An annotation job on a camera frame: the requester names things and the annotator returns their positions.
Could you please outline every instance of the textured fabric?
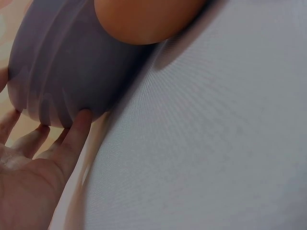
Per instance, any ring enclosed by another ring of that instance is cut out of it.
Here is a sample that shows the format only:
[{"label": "textured fabric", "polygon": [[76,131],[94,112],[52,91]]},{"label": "textured fabric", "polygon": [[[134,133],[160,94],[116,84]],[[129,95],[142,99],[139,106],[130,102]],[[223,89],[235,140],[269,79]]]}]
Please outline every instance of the textured fabric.
[{"label": "textured fabric", "polygon": [[307,1],[219,1],[111,116],[67,229],[305,230]]}]

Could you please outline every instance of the skin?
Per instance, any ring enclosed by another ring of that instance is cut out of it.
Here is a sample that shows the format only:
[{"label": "skin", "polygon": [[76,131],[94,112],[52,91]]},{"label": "skin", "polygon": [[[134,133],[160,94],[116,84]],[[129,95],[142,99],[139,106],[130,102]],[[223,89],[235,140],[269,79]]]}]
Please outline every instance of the skin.
[{"label": "skin", "polygon": [[103,28],[119,41],[145,45],[182,30],[206,0],[94,0]]},{"label": "skin", "polygon": [[[0,89],[7,70],[0,71]],[[32,159],[46,140],[49,127],[39,126],[8,148],[5,142],[20,114],[0,120],[0,229],[46,230],[88,136],[92,114],[79,112],[49,150]]]}]

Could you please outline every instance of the palm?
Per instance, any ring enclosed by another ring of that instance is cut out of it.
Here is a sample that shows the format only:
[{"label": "palm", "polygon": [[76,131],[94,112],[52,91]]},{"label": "palm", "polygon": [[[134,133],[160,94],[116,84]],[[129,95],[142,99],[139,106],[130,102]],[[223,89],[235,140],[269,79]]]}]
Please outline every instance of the palm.
[{"label": "palm", "polygon": [[34,160],[49,128],[39,126],[8,148],[5,142],[18,118],[12,111],[0,121],[0,229],[47,229],[88,135],[91,114],[80,112],[70,131],[65,129]]}]

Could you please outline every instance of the orange ball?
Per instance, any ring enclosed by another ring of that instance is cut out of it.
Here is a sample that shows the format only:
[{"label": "orange ball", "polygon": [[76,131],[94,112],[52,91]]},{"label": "orange ball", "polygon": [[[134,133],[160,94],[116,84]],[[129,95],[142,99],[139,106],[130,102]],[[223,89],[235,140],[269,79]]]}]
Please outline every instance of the orange ball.
[{"label": "orange ball", "polygon": [[161,42],[182,30],[206,0],[94,0],[100,24],[130,44]]}]

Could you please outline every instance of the finger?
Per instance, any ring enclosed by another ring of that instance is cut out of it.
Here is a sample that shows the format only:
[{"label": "finger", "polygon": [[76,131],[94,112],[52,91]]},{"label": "finger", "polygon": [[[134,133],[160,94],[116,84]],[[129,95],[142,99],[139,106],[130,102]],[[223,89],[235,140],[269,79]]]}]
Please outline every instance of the finger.
[{"label": "finger", "polygon": [[182,30],[207,0],[94,0],[96,15],[114,38],[131,44],[163,41]]},{"label": "finger", "polygon": [[67,136],[68,132],[69,132],[69,129],[65,128],[60,134],[59,138],[50,146],[48,150],[54,151],[57,147],[59,147],[63,143],[63,140]]},{"label": "finger", "polygon": [[8,82],[8,68],[0,68],[0,92],[4,89],[6,86],[6,83]]},{"label": "finger", "polygon": [[91,122],[92,113],[89,110],[79,112],[62,144],[54,150],[50,157],[61,169],[66,182],[78,161],[89,134]]},{"label": "finger", "polygon": [[64,138],[66,137],[67,133],[68,133],[69,129],[66,128],[63,130],[63,132],[61,133],[61,135],[59,136],[59,138],[50,146],[50,148],[42,153],[40,153],[36,159],[50,159],[50,157],[52,156],[53,154],[53,151],[59,147]]},{"label": "finger", "polygon": [[4,115],[4,117],[0,120],[0,143],[1,144],[6,143],[19,117],[20,117],[20,113],[16,110],[12,110],[8,112],[6,115]]},{"label": "finger", "polygon": [[21,152],[27,158],[33,158],[48,137],[50,128],[40,125],[31,133],[19,138],[13,145],[12,149]]}]

